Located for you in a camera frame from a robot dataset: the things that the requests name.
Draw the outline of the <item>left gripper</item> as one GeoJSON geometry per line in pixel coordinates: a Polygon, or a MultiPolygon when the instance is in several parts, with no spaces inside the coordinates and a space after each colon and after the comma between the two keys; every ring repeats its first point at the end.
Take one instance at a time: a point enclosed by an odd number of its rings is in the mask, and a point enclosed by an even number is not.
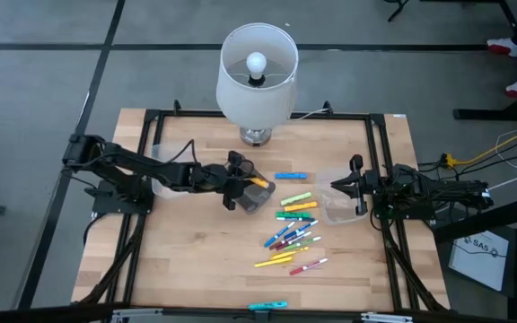
{"type": "MultiPolygon", "coordinates": [[[[241,153],[229,151],[229,157],[243,156],[241,153]]],[[[196,193],[215,192],[223,195],[223,206],[233,211],[235,209],[234,198],[243,196],[254,187],[253,184],[239,184],[239,180],[247,180],[255,177],[253,170],[237,169],[235,177],[231,176],[225,164],[198,165],[192,171],[192,184],[196,193]]]]}

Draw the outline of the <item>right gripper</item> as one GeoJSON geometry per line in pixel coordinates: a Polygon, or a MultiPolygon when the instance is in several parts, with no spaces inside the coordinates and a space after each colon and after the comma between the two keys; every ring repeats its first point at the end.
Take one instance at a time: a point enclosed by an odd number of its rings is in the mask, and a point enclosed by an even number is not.
{"type": "Polygon", "coordinates": [[[335,186],[336,190],[344,193],[350,199],[355,199],[357,201],[355,213],[357,216],[362,216],[368,212],[364,196],[373,195],[378,185],[377,173],[374,170],[362,171],[364,161],[360,154],[355,154],[351,158],[349,166],[352,172],[343,179],[332,181],[330,185],[335,186]]]}

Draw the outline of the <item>purple thin marker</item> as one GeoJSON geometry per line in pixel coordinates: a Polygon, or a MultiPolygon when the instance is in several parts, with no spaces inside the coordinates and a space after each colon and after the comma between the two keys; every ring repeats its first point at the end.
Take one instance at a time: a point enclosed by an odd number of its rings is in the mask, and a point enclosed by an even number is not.
{"type": "Polygon", "coordinates": [[[295,236],[293,239],[288,240],[288,241],[284,242],[283,244],[279,245],[278,247],[276,247],[276,249],[279,250],[279,249],[286,248],[294,243],[297,243],[300,240],[303,240],[306,237],[309,237],[310,235],[311,235],[311,231],[304,232],[302,235],[295,236]]]}

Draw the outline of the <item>green thin marker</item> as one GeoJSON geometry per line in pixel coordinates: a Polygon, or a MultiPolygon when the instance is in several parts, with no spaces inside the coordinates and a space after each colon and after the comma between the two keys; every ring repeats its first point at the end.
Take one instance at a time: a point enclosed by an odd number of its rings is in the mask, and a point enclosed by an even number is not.
{"type": "Polygon", "coordinates": [[[314,237],[314,238],[311,238],[311,239],[308,239],[308,240],[302,240],[302,241],[299,241],[297,243],[294,243],[294,244],[291,244],[287,247],[284,247],[283,250],[284,251],[290,251],[290,250],[294,250],[294,249],[298,249],[298,248],[303,248],[307,245],[310,245],[318,240],[321,239],[321,236],[318,236],[318,237],[314,237]]]}

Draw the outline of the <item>teal highlighter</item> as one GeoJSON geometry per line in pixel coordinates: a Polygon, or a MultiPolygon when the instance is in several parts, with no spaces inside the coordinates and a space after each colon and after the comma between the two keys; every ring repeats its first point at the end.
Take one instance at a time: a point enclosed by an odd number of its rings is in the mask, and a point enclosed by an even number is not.
{"type": "Polygon", "coordinates": [[[259,303],[251,303],[248,306],[248,310],[251,311],[268,311],[275,309],[284,309],[288,306],[287,301],[269,301],[269,302],[259,302],[259,303]]]}

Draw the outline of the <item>grey translucent plastic bin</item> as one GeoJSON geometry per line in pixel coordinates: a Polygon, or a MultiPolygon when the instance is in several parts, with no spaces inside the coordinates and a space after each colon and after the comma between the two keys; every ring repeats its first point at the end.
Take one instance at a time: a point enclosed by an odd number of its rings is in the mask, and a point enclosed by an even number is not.
{"type": "Polygon", "coordinates": [[[254,187],[247,191],[243,196],[239,196],[233,199],[234,203],[242,208],[247,214],[256,213],[262,206],[264,206],[269,198],[274,194],[276,190],[276,184],[267,178],[265,178],[254,166],[254,163],[244,156],[229,157],[228,162],[225,164],[227,170],[231,176],[235,177],[235,171],[237,169],[242,170],[253,170],[255,177],[265,179],[269,182],[268,188],[259,187],[250,182],[250,179],[239,180],[239,184],[253,184],[254,187]]]}

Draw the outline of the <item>clear plastic bin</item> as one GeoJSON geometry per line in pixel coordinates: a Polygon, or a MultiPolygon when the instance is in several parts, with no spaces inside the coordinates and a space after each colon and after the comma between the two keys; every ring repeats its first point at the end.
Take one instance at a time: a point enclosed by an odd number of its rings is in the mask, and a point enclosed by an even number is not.
{"type": "MultiPolygon", "coordinates": [[[[185,143],[179,142],[164,142],[161,144],[155,144],[150,151],[150,157],[159,162],[166,162],[172,157],[175,157],[181,149],[185,146],[185,143]]],[[[192,154],[189,152],[189,148],[181,153],[176,159],[176,162],[193,162],[194,159],[192,154]]],[[[152,180],[152,190],[158,197],[163,199],[173,199],[180,196],[185,196],[185,192],[175,192],[169,188],[163,186],[157,179],[152,180]]]]}
{"type": "Polygon", "coordinates": [[[357,215],[358,199],[351,199],[346,194],[331,187],[332,181],[342,179],[350,174],[349,169],[326,168],[316,173],[316,187],[322,219],[329,225],[350,224],[362,221],[367,214],[357,215]]]}

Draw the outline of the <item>white shade table lamp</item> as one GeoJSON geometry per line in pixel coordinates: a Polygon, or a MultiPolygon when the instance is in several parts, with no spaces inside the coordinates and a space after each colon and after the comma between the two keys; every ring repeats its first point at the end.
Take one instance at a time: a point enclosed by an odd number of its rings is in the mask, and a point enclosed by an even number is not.
{"type": "Polygon", "coordinates": [[[273,129],[290,119],[297,99],[298,64],[298,48],[292,37],[271,24],[243,25],[224,40],[215,97],[223,114],[239,127],[245,144],[266,144],[273,129]],[[250,79],[246,66],[252,52],[267,59],[264,76],[258,81],[250,79]]]}

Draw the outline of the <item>white light bulb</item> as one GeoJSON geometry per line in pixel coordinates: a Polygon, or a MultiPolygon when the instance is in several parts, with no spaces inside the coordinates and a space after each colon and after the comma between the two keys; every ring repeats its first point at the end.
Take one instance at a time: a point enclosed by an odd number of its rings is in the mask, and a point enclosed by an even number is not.
{"type": "Polygon", "coordinates": [[[264,76],[267,67],[267,59],[260,52],[252,52],[246,58],[246,66],[252,81],[258,81],[264,76]]]}

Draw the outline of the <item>black slanted metal bar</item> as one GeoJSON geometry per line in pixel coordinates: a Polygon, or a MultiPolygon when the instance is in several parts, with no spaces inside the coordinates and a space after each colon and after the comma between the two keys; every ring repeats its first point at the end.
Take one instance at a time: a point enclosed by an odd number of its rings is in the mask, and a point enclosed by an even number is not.
{"type": "Polygon", "coordinates": [[[434,230],[437,244],[517,223],[517,201],[434,230]]]}

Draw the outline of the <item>white printed paper sheet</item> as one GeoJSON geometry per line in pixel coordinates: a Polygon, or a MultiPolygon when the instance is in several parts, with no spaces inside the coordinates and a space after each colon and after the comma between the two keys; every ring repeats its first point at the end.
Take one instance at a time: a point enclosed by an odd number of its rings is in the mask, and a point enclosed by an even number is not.
{"type": "Polygon", "coordinates": [[[491,231],[456,239],[452,243],[449,268],[501,292],[508,247],[507,239],[491,231]]]}

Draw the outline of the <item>black furniture foot bar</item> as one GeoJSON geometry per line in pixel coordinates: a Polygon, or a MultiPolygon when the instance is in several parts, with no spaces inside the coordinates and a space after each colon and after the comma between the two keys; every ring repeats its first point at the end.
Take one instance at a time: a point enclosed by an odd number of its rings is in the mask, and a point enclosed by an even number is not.
{"type": "Polygon", "coordinates": [[[455,109],[452,115],[457,120],[517,121],[517,111],[490,109],[455,109]]]}

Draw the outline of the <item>black crossbar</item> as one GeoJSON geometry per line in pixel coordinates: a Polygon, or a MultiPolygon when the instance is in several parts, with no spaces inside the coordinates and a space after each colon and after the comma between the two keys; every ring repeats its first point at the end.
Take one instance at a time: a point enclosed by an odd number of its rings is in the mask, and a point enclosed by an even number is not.
{"type": "MultiPolygon", "coordinates": [[[[127,308],[123,303],[75,304],[62,307],[36,308],[0,311],[0,323],[84,323],[111,319],[112,312],[127,308]]],[[[258,323],[268,323],[274,319],[337,319],[363,323],[364,312],[359,311],[317,311],[317,310],[228,310],[167,307],[161,316],[226,317],[249,319],[258,323]]],[[[381,314],[409,316],[414,323],[517,323],[512,319],[493,319],[462,315],[452,311],[401,310],[381,314]]]]}

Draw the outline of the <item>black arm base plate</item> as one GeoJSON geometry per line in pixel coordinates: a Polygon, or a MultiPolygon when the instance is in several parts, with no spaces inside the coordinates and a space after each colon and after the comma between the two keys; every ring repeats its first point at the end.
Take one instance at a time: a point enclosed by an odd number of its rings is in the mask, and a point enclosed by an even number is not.
{"type": "Polygon", "coordinates": [[[141,184],[140,197],[132,199],[119,193],[106,180],[101,180],[93,194],[92,211],[97,214],[149,214],[153,208],[154,193],[149,181],[141,184]]]}
{"type": "Polygon", "coordinates": [[[433,203],[418,185],[396,185],[382,189],[375,196],[373,212],[378,219],[431,220],[433,203]]]}

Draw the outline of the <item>silver metal bracket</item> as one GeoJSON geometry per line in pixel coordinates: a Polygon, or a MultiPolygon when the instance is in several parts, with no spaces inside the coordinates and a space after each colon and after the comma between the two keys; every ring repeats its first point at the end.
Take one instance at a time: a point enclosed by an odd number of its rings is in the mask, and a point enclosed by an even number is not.
{"type": "Polygon", "coordinates": [[[119,309],[112,312],[110,323],[128,323],[130,319],[161,316],[163,309],[140,308],[140,309],[119,309]]]}
{"type": "Polygon", "coordinates": [[[414,323],[413,318],[409,316],[380,314],[376,312],[362,313],[360,319],[363,323],[414,323]]]}

